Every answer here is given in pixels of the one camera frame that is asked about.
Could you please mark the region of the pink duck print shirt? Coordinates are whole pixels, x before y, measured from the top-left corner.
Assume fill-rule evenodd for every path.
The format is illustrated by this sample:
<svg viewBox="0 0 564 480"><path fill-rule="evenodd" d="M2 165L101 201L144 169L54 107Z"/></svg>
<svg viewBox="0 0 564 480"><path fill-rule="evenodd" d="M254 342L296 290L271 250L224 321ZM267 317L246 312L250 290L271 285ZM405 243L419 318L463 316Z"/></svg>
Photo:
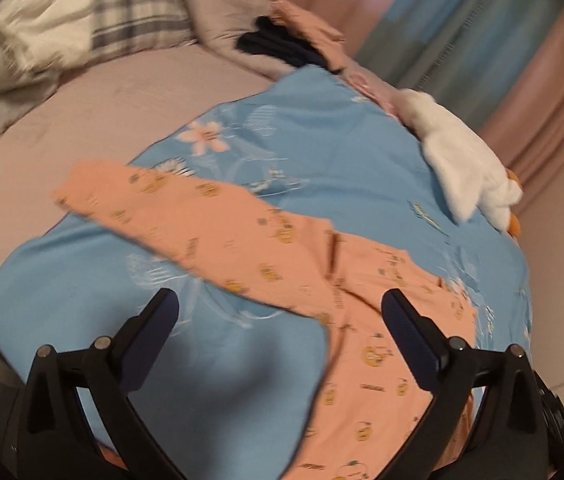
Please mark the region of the pink duck print shirt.
<svg viewBox="0 0 564 480"><path fill-rule="evenodd" d="M402 290L448 336L475 337L461 284L426 272L404 250L275 208L238 185L84 162L55 198L212 285L322 324L326 373L291 479L377 477L430 403L384 324L384 292Z"/></svg>

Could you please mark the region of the folded pink clothes stack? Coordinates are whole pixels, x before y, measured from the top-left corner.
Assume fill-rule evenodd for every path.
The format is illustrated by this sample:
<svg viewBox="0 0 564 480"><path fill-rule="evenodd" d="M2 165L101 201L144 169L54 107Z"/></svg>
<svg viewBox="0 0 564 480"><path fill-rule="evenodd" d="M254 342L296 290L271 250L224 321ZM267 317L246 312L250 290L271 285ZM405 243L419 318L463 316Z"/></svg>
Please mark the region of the folded pink clothes stack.
<svg viewBox="0 0 564 480"><path fill-rule="evenodd" d="M275 0L271 3L269 18L274 24L286 27L292 35L308 41L323 56L331 72L338 73L346 68L345 35L319 15L288 0Z"/></svg>

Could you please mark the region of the dark navy folded clothes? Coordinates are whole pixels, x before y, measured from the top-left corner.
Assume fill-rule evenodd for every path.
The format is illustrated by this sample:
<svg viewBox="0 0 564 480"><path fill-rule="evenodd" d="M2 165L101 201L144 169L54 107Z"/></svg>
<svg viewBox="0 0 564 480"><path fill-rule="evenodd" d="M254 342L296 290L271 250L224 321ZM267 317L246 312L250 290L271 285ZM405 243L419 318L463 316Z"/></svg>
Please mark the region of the dark navy folded clothes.
<svg viewBox="0 0 564 480"><path fill-rule="evenodd" d="M267 16L258 16L256 30L245 32L235 42L239 51L251 55L265 55L277 58L295 68L316 65L332 74L339 74L341 68L329 66L325 56L308 40L294 36L287 27L276 25Z"/></svg>

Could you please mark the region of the blue floral blanket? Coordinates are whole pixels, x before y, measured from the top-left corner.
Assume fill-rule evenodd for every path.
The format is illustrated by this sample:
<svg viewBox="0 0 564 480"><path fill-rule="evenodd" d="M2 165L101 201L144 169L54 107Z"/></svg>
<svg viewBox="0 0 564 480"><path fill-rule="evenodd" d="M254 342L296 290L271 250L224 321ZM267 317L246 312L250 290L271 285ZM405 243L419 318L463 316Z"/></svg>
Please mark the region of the blue floral blanket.
<svg viewBox="0 0 564 480"><path fill-rule="evenodd" d="M532 315L521 249L481 214L457 226L419 143L395 119L317 68L207 113L229 150L195 155L178 136L140 167L242 185L268 204L408 252L471 300L477 347L526 344ZM211 285L68 214L0 269L0 349L20 375L43 344L78 350L114 333L160 288L180 314L134 408L191 479L372 479L430 397L387 328L351 335L378 382L326 375L324 315L305 318Z"/></svg>

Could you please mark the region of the white plush goose toy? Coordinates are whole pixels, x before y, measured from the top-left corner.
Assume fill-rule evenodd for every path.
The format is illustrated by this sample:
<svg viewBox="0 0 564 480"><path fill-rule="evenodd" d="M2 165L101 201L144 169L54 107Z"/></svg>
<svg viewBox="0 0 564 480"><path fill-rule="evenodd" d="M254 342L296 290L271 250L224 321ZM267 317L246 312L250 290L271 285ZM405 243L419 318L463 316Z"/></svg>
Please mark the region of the white plush goose toy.
<svg viewBox="0 0 564 480"><path fill-rule="evenodd" d="M521 225L512 207L521 201L523 189L488 144L425 92L398 90L393 107L419 139L454 222L468 222L480 211L497 231L518 237Z"/></svg>

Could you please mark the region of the pink bed sheet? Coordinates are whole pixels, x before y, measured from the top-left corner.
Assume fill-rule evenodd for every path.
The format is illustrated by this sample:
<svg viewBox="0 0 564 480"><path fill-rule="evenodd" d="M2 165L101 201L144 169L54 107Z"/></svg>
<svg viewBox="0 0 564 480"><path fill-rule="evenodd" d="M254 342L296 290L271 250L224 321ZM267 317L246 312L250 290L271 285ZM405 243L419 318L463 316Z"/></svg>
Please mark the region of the pink bed sheet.
<svg viewBox="0 0 564 480"><path fill-rule="evenodd" d="M52 193L76 162L129 162L209 108L269 83L197 46L116 58L70 79L0 136L0 266L59 221Z"/></svg>

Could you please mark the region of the small pink garment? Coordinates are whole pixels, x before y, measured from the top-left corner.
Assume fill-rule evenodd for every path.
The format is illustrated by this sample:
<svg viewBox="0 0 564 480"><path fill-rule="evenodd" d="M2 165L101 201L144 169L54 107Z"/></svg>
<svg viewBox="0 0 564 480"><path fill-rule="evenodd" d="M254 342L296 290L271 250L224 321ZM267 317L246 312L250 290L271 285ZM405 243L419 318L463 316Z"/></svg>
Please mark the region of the small pink garment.
<svg viewBox="0 0 564 480"><path fill-rule="evenodd" d="M398 120L393 98L397 89L379 78L375 73L358 65L350 65L341 73L346 84L375 103L386 115Z"/></svg>

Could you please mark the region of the pink and blue curtains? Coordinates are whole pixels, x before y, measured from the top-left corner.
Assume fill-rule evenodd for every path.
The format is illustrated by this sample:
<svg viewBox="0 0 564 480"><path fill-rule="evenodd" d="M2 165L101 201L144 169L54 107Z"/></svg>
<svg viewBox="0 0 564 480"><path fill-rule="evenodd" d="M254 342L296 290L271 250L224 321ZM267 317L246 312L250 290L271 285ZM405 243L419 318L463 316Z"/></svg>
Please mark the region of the pink and blue curtains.
<svg viewBox="0 0 564 480"><path fill-rule="evenodd" d="M533 200L564 164L564 0L288 0L473 128Z"/></svg>

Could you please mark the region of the plaid grey quilt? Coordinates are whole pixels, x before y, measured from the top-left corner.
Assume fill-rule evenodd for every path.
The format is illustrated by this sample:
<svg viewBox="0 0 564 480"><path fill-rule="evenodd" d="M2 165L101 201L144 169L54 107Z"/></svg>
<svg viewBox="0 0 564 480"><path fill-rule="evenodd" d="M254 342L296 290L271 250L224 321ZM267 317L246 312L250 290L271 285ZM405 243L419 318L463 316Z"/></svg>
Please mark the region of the plaid grey quilt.
<svg viewBox="0 0 564 480"><path fill-rule="evenodd" d="M184 0L0 0L0 136L67 73L193 40Z"/></svg>

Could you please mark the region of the grey pink pillow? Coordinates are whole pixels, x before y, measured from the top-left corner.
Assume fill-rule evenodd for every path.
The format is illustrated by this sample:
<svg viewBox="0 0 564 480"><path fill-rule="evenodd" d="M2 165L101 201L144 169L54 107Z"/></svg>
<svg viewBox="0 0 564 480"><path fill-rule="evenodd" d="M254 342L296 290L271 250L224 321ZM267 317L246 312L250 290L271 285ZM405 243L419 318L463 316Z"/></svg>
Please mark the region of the grey pink pillow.
<svg viewBox="0 0 564 480"><path fill-rule="evenodd" d="M271 0L184 0L198 42L210 52L245 70L278 80L294 67L271 56L248 54L237 39L256 30L259 16L269 14Z"/></svg>

